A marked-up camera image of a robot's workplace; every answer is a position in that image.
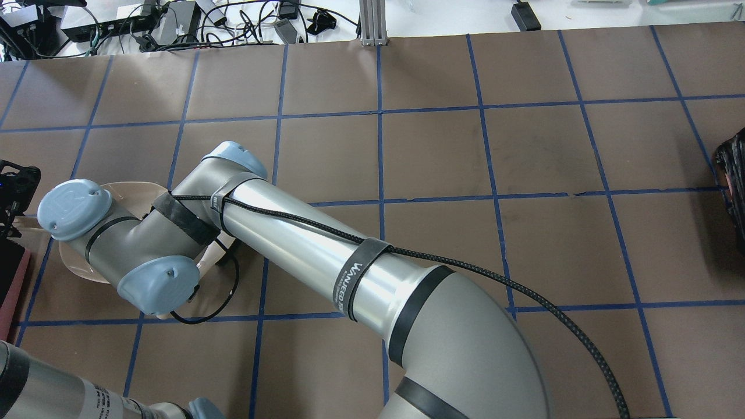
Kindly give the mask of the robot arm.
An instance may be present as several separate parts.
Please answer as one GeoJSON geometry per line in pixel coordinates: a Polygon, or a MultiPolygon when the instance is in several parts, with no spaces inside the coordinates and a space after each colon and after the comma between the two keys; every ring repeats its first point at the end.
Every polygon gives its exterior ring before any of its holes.
{"type": "Polygon", "coordinates": [[[61,371],[2,342],[3,418],[224,418],[210,400],[151,405],[61,371]]]}
{"type": "Polygon", "coordinates": [[[513,318],[454,262],[423,268],[272,185],[224,141],[138,218],[86,179],[51,189],[37,219],[146,315],[181,307],[195,258],[220,232],[370,327],[405,370],[381,418],[550,418],[538,363],[513,318]]]}

